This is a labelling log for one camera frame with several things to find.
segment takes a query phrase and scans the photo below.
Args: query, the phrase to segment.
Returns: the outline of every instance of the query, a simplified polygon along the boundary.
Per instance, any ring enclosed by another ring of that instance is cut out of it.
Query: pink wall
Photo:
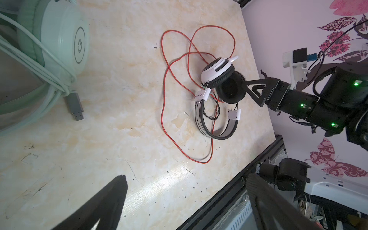
[[[269,77],[290,83],[289,69],[282,66],[282,54],[304,47],[308,48],[309,54],[318,53],[319,46],[328,39],[327,36],[347,30],[353,23],[336,31],[318,27],[343,17],[353,17],[359,21],[363,13],[368,16],[368,1],[253,0],[242,11],[259,73],[262,69]],[[325,63],[340,63],[341,60],[334,59],[354,51],[363,51],[363,59],[368,57],[368,40],[358,36],[354,30],[349,32],[349,37],[349,40],[344,40],[344,44],[349,44],[344,45],[345,52],[326,57]],[[317,85],[317,91],[321,91],[327,80]],[[303,91],[313,94],[311,85]],[[309,159],[308,164],[368,185],[368,152],[347,142],[345,131],[328,137],[320,145],[325,134],[321,128],[312,134],[310,127],[290,121],[288,114],[277,116],[277,112],[269,112],[274,131],[282,134],[289,157],[304,161],[312,155],[314,161]]]

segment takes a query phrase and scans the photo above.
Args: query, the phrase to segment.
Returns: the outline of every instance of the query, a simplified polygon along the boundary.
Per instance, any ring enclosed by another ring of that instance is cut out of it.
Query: ear pad
[[[231,64],[231,66],[224,73],[222,73],[220,76],[213,79],[212,81],[208,82],[208,85],[205,84],[205,86],[212,89],[212,88],[215,88],[216,86],[221,85],[224,81],[226,81],[233,74],[234,70],[235,70],[235,67],[233,64]]]
[[[246,92],[242,88],[244,81],[243,75],[238,71],[234,71],[226,81],[216,87],[218,96],[226,103],[237,103],[245,97]]]
[[[50,0],[25,0],[19,9],[18,23],[24,26],[40,41],[42,18],[49,2]],[[41,48],[20,29],[17,29],[17,34],[21,50],[40,65],[44,66],[45,62]]]

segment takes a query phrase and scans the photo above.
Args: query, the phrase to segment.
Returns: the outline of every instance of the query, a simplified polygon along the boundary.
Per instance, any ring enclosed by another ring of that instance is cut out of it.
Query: table
[[[0,225],[2,229],[50,229],[71,215],[117,175],[128,193],[118,229],[175,229],[275,140],[266,107],[247,95],[235,134],[214,141],[208,164],[187,159],[164,134],[160,38],[176,29],[192,36],[203,25],[228,29],[236,39],[233,63],[247,80],[258,79],[239,4],[232,0],[78,1],[90,22],[90,53],[74,88],[84,120],[74,121],[63,99],[35,124],[0,137]],[[195,45],[227,57],[232,38],[219,29],[198,32]],[[173,60],[187,52],[179,34],[164,39]],[[206,64],[191,56],[199,80]],[[186,61],[172,70],[191,90]],[[196,159],[210,152],[210,139],[197,129],[194,100],[168,75],[166,130]],[[208,113],[214,102],[207,102]],[[215,130],[226,123],[222,114]]]

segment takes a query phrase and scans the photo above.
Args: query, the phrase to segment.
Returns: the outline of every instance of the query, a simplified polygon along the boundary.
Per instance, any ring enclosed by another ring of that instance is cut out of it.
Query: logo on ear cup
[[[86,37],[84,34],[84,29],[83,27],[80,26],[77,29],[74,38],[74,58],[78,64],[81,63],[83,60],[84,51],[86,48],[85,45],[86,45]]]

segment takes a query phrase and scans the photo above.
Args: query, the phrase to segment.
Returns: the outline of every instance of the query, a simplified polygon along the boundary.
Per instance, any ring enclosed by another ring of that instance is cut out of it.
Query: headphones
[[[239,102],[245,97],[245,90],[242,88],[245,78],[241,73],[235,71],[235,67],[232,64],[238,56],[225,59],[222,57],[217,58],[213,62],[209,63],[201,74],[201,82],[206,88],[216,89],[218,96],[224,102],[234,104]],[[231,137],[238,125],[240,119],[240,111],[227,111],[228,123],[224,132],[218,136],[213,135],[206,127],[204,122],[204,102],[205,100],[198,101],[195,104],[194,116],[195,122],[199,130],[205,136],[213,139],[225,140]]]
[[[87,62],[89,24],[75,0],[25,0],[18,11],[0,12],[0,24],[17,29],[17,40],[0,31],[0,50],[44,82],[30,93],[0,105],[0,114],[6,114],[45,98],[15,129],[35,121],[61,95],[71,92],[71,84]]]

